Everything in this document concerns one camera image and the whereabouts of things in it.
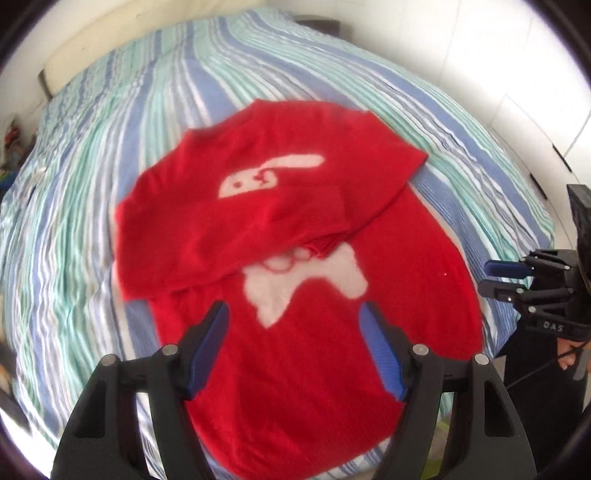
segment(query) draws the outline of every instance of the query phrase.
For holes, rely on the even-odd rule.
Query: blue gripper pad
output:
[[[489,260],[484,264],[484,272],[489,277],[527,278],[534,274],[534,269],[523,262]]]
[[[402,367],[390,348],[374,314],[364,303],[359,311],[359,327],[386,391],[404,401],[407,388],[402,381]]]
[[[200,347],[195,351],[189,368],[189,382],[187,392],[193,398],[205,387],[209,374],[212,372],[213,363],[217,358],[222,342],[228,331],[230,310],[228,304],[222,303],[212,320]]]

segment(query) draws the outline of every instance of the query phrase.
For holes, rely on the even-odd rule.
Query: blue and green striped duvet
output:
[[[187,128],[215,124],[255,98],[370,109],[428,152],[413,186],[451,227],[477,281],[486,260],[514,260],[552,241],[548,214],[491,136],[406,70],[273,9],[149,34],[98,60],[45,108],[35,150],[1,206],[4,329],[18,354],[16,392],[54,446],[102,355],[133,358],[159,347],[146,304],[124,303],[116,288],[115,206]],[[489,354],[515,321],[508,305],[483,303]],[[140,410],[148,460],[161,476],[146,402]],[[319,478],[367,468],[383,451],[377,446]],[[233,478],[212,465],[220,478]]]

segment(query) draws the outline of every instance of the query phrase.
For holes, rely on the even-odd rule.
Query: white bunny graphic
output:
[[[294,154],[274,157],[258,168],[229,175],[220,185],[218,198],[277,187],[275,168],[314,168],[324,163],[322,155]],[[244,273],[244,295],[256,307],[264,328],[274,325],[287,310],[296,289],[309,278],[324,278],[347,299],[357,299],[368,288],[355,260],[353,248],[340,244],[327,258],[312,257],[304,248],[249,265]]]
[[[285,155],[272,158],[258,168],[247,168],[228,176],[222,182],[218,198],[232,197],[253,190],[271,189],[277,186],[277,175],[272,168],[313,168],[322,165],[322,155]]]

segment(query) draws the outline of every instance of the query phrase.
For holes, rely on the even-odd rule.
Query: red sweater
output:
[[[230,305],[188,408],[241,478],[306,478],[392,433],[402,405],[364,345],[363,301],[439,354],[481,350],[463,259],[406,186],[425,158],[371,113],[259,100],[189,132],[119,206],[121,288],[150,301],[162,343]]]

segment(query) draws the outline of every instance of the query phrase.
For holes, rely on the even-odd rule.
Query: white graphic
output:
[[[247,168],[228,176],[220,186],[219,198],[232,197],[253,190],[271,189],[277,186],[273,168],[312,168],[322,165],[322,155],[286,155],[272,158],[259,168]]]
[[[347,243],[340,244],[323,260],[312,257],[305,248],[296,248],[290,255],[271,257],[242,271],[244,294],[265,328],[281,318],[296,289],[309,278],[324,278],[351,300],[358,299],[368,288],[355,252]]]

